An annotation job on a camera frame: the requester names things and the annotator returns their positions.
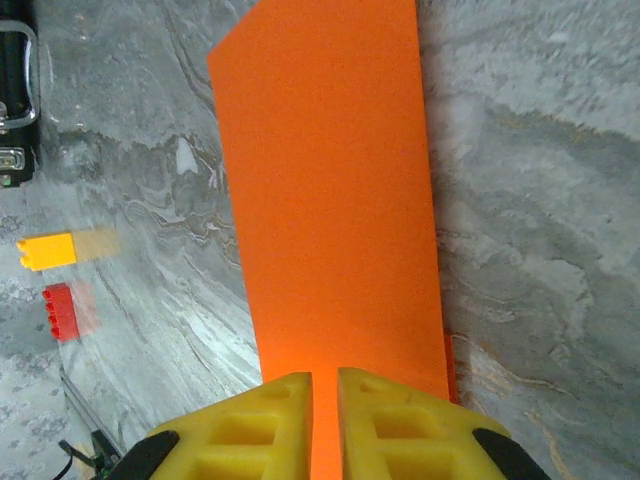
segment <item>metal handle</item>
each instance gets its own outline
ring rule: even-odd
[[[17,20],[0,20],[0,32],[18,32],[27,37],[27,47],[24,51],[24,79],[27,87],[29,110],[27,110],[24,115],[15,118],[0,116],[0,133],[6,133],[9,130],[31,125],[36,121],[38,115],[40,115],[40,92],[38,91],[38,37],[36,37],[35,32],[29,25]]]

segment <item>black wire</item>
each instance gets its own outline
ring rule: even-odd
[[[69,455],[77,458],[88,467],[91,467],[93,469],[96,468],[95,462],[93,460],[87,457],[84,453],[73,448],[71,445],[69,445],[69,442],[67,442],[66,440],[62,440],[61,442],[58,442],[58,445],[60,446],[61,449],[63,449]]]
[[[60,471],[60,473],[55,477],[53,477],[53,480],[61,480],[62,477],[64,477],[67,473],[69,473],[69,470],[71,470],[71,465],[73,465],[73,456],[69,455],[69,461],[67,462],[65,467]]]

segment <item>orange paper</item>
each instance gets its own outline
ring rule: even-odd
[[[313,373],[339,479],[338,367],[449,398],[415,2],[262,0],[209,70],[262,374]]]

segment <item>yellow lego brick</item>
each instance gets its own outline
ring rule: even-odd
[[[474,439],[498,422],[355,368],[339,371],[345,480],[504,480]]]
[[[76,263],[76,253],[70,232],[23,238],[18,248],[24,253],[20,263],[33,271]]]
[[[120,252],[118,232],[114,228],[96,228],[72,232],[78,263],[117,255]]]
[[[180,440],[152,480],[308,480],[311,374],[293,373],[171,420]]]

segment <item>marble texture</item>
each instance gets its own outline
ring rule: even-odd
[[[36,3],[44,158],[27,203],[37,231],[120,234],[117,257],[45,279],[72,282],[87,322],[95,304],[100,328],[62,359],[128,447],[259,381],[205,65],[255,2]],[[637,478],[640,4],[419,12],[462,401],[553,478]]]
[[[25,194],[0,192],[0,480],[53,478],[68,460],[57,445],[70,422],[42,279],[29,275],[15,254],[31,223]]]

